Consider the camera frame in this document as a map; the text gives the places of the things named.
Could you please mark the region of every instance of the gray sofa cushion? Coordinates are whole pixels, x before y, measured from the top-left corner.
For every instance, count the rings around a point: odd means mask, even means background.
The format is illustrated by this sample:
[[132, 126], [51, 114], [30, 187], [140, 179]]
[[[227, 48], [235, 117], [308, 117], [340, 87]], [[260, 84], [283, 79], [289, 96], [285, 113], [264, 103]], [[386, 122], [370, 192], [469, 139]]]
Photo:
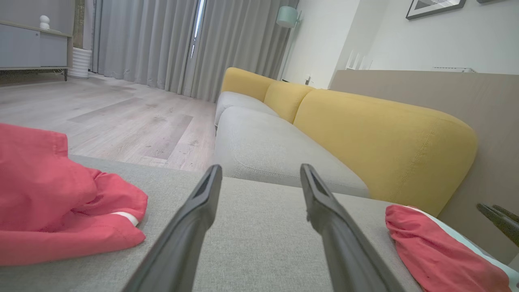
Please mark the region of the gray sofa cushion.
[[236, 92], [224, 91], [218, 97], [218, 103], [216, 105], [216, 116], [214, 118], [215, 126], [218, 126], [220, 116], [225, 111], [225, 109], [230, 107], [242, 107], [273, 116], [279, 116], [273, 109], [269, 108], [268, 105], [253, 97]]
[[[22, 267], [0, 267], [2, 291], [121, 291], [201, 173], [70, 155], [115, 172], [148, 194], [146, 240], [126, 250]], [[396, 253], [384, 222], [391, 203], [337, 196], [406, 292], [421, 291]], [[321, 237], [306, 221], [303, 191], [224, 178], [204, 240], [193, 291], [332, 291]]]
[[309, 163], [332, 192], [369, 197], [355, 173], [294, 125], [245, 108], [229, 108], [220, 117], [214, 162], [224, 176], [293, 187], [301, 186], [299, 168]]

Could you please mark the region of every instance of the picture frame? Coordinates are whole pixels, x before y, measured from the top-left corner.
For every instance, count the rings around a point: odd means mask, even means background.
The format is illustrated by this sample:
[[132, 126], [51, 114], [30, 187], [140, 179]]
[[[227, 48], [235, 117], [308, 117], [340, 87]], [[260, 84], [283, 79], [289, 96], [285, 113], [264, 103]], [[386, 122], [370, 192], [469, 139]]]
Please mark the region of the picture frame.
[[406, 18], [408, 20], [459, 9], [466, 0], [413, 0]]

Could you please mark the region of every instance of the laminate flooring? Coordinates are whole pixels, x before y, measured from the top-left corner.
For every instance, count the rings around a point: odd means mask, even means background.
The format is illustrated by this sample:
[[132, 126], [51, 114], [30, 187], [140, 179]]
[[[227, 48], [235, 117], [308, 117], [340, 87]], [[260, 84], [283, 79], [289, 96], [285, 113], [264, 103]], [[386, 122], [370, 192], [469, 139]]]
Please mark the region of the laminate flooring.
[[65, 133], [69, 154], [205, 171], [216, 104], [91, 74], [0, 86], [0, 123]]

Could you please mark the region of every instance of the yellow sofa backrest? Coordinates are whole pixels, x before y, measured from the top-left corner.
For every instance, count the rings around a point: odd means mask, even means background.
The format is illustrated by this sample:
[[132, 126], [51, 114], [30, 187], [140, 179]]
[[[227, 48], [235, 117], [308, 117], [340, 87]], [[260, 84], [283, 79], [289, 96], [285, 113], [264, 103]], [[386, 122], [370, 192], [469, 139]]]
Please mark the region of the yellow sofa backrest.
[[242, 69], [229, 67], [225, 70], [222, 90], [245, 94], [263, 102], [268, 87], [274, 79], [261, 76]]
[[301, 101], [307, 93], [314, 89], [308, 85], [274, 81], [268, 87], [263, 102], [273, 109], [280, 118], [294, 123], [295, 114]]
[[324, 89], [306, 95], [294, 126], [353, 170], [371, 198], [434, 216], [477, 149], [472, 128], [446, 113]]
[[251, 96], [264, 102], [280, 118], [293, 123], [299, 104], [315, 88], [264, 77], [238, 68], [227, 68], [222, 90]]

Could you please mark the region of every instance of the red garment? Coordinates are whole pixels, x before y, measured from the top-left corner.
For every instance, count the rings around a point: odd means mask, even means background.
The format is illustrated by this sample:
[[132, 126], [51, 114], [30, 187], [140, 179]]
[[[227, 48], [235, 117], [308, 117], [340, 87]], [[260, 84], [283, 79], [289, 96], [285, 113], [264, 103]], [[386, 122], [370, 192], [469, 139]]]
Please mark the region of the red garment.
[[517, 272], [420, 210], [391, 205], [386, 226], [398, 255], [424, 291], [517, 291]]
[[145, 236], [147, 195], [71, 161], [65, 134], [0, 124], [0, 266], [129, 248]]

